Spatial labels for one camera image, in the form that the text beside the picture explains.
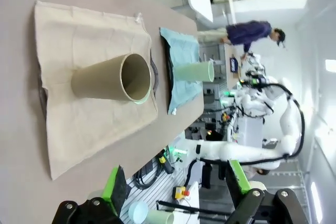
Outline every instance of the cup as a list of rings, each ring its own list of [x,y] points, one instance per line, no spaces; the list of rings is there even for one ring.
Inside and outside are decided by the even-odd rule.
[[[174,78],[180,81],[213,82],[215,78],[214,63],[207,61],[174,67]]]
[[[149,210],[146,222],[148,224],[173,224],[174,213],[158,210]]]
[[[148,206],[143,201],[133,202],[128,209],[128,217],[135,223],[141,224],[145,221],[148,214]]]
[[[77,70],[71,88],[79,98],[143,102],[151,89],[151,70],[138,54],[118,56]]]

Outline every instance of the gray tabletop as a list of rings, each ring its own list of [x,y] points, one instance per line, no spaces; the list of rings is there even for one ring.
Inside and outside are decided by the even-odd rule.
[[[150,160],[203,112],[203,97],[167,115],[168,83],[159,27],[196,34],[195,23],[150,0],[40,0],[132,16],[142,12],[159,70],[158,119],[136,135],[103,151],[51,181],[46,124],[41,111],[34,16],[36,0],[0,0],[0,221],[51,223],[63,200],[82,203],[101,189],[112,167],[126,176]]]

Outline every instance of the yellow sticker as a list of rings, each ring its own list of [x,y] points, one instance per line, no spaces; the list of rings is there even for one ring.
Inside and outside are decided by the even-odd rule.
[[[163,164],[166,162],[166,159],[164,157],[159,157],[159,161],[161,164]]]

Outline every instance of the light blue cloth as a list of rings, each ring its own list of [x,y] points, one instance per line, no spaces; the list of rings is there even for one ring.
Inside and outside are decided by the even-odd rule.
[[[170,58],[174,67],[199,62],[199,44],[194,36],[180,34],[162,27],[160,28],[160,34],[170,46]],[[192,101],[202,91],[202,83],[199,81],[176,81],[174,79],[168,114],[172,114],[174,109]]]

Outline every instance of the dark blue shirt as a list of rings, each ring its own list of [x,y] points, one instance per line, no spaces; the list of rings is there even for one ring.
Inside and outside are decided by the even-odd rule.
[[[226,27],[227,37],[232,45],[244,44],[244,52],[248,52],[253,41],[266,38],[272,31],[271,25],[264,21],[252,20],[246,23]]]

